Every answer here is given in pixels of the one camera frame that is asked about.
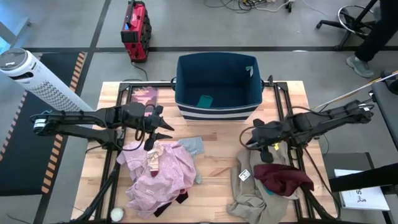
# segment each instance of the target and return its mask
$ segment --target light blue cloth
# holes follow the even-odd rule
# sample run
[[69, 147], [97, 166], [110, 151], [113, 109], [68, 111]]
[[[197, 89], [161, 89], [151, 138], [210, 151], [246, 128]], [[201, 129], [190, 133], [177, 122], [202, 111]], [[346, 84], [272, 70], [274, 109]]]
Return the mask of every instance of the light blue cloth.
[[[178, 143], [180, 143], [194, 158], [197, 154], [201, 154], [205, 152], [205, 148], [203, 146], [203, 141], [201, 137], [194, 137], [194, 138], [187, 138], [187, 139], [180, 139], [178, 140]], [[200, 184], [202, 182], [201, 175], [199, 173], [199, 170], [196, 168], [197, 175], [195, 177], [195, 182], [197, 184]]]

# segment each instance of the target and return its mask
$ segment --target black pants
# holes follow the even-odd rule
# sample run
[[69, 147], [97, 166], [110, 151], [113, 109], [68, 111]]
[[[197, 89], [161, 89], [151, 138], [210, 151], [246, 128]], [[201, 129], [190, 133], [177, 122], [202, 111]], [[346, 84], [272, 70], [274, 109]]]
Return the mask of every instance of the black pants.
[[398, 30], [398, 0], [380, 0], [380, 8], [381, 20], [355, 52], [364, 62], [372, 60]]

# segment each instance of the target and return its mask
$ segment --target pile of clothes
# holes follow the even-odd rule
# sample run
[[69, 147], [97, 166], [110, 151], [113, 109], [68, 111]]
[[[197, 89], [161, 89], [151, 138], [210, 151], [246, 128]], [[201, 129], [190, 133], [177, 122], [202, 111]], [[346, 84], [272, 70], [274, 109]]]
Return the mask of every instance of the pile of clothes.
[[231, 168], [234, 203], [227, 206], [227, 212], [250, 224], [279, 223], [289, 200], [298, 199], [300, 185], [313, 190], [305, 172], [289, 166], [286, 142], [269, 147], [269, 151], [273, 164], [263, 163], [259, 151], [245, 149], [238, 152], [238, 164]]
[[[136, 147], [137, 143], [133, 142], [123, 148]], [[203, 151], [201, 138], [164, 144], [156, 142], [150, 151], [143, 147], [122, 151], [117, 162], [128, 166], [134, 182], [126, 190], [131, 199], [126, 206], [134, 209], [138, 217], [149, 218], [152, 214], [158, 217], [174, 200], [182, 203], [188, 198], [187, 190], [194, 181], [201, 181], [192, 157]]]

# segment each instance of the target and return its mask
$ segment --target concrete floor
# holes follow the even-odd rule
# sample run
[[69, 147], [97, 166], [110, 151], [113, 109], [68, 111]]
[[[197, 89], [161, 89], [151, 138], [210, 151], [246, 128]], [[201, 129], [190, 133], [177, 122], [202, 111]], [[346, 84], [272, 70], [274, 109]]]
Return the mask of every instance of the concrete floor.
[[[30, 17], [29, 28], [18, 45], [23, 47], [89, 47], [105, 0], [0, 0], [0, 8]], [[366, 5], [364, 0], [306, 0], [328, 17], [347, 4]], [[119, 31], [127, 1], [112, 0], [106, 15], [97, 47], [122, 47]], [[314, 29], [323, 14], [297, 0], [291, 14], [284, 9], [277, 13], [252, 11], [237, 14], [225, 8], [210, 9], [202, 0], [146, 1], [152, 23], [151, 46], [333, 46], [343, 36], [342, 30], [324, 26]], [[208, 0], [209, 5], [218, 1]], [[353, 37], [348, 45], [358, 45]], [[398, 45], [394, 37], [389, 45]], [[175, 76], [179, 52], [151, 52], [144, 68], [149, 80], [170, 80]], [[362, 86], [368, 80], [357, 76], [345, 65], [352, 52], [242, 52], [257, 57], [263, 78], [273, 75], [276, 80], [303, 80], [310, 106], [316, 106]], [[380, 52], [370, 63], [376, 73], [397, 70], [398, 52]], [[127, 78], [144, 79], [144, 74], [129, 63], [126, 53], [95, 53], [88, 70], [81, 97], [96, 108], [102, 82]], [[0, 138], [6, 136], [23, 89], [0, 76]], [[365, 100], [369, 89], [348, 100]], [[376, 167], [397, 162], [395, 149], [377, 107], [373, 120], [367, 125], [346, 125], [327, 133], [329, 153], [370, 152]], [[68, 140], [58, 178], [44, 223], [67, 221], [72, 213], [84, 161], [86, 140]], [[321, 138], [322, 151], [326, 142]], [[0, 198], [0, 223], [18, 223], [6, 214], [32, 223], [40, 197]], [[387, 198], [392, 211], [398, 208], [396, 195]], [[393, 212], [395, 220], [398, 213]], [[384, 223], [381, 212], [349, 211], [343, 220]]]

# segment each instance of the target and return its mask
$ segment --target person's leg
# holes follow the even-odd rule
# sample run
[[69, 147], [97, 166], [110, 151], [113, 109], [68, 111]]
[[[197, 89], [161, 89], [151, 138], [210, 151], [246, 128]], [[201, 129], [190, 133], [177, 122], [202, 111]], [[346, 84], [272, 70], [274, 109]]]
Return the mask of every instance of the person's leg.
[[373, 71], [368, 67], [368, 61], [387, 44], [398, 30], [398, 1], [381, 0], [381, 20], [376, 23], [371, 33], [359, 46], [354, 56], [347, 58], [347, 64], [352, 67], [358, 75], [369, 78]]

